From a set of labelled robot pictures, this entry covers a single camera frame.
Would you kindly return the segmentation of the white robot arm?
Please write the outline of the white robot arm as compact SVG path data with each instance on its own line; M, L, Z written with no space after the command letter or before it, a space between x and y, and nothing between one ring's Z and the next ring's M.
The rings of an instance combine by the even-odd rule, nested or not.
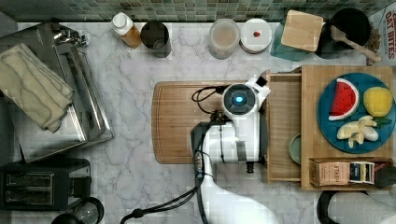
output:
M191 131L197 201L205 224L278 224L264 204L219 187L214 172L218 163L261 159L267 133L260 109L270 92L261 76L232 84L221 95L226 120L201 122Z

